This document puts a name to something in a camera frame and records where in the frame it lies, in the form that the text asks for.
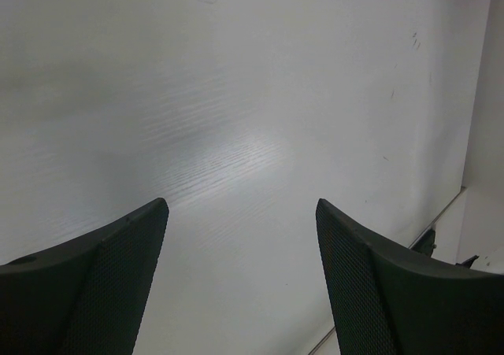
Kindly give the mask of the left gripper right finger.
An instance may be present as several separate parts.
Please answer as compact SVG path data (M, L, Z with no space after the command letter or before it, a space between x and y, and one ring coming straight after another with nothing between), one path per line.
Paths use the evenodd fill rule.
M340 353L502 353L501 275L401 246L324 199L316 222Z

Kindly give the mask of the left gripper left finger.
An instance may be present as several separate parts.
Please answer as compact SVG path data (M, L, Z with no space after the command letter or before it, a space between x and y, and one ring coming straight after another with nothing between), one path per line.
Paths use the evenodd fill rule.
M169 218L156 198L1 266L3 354L131 354Z

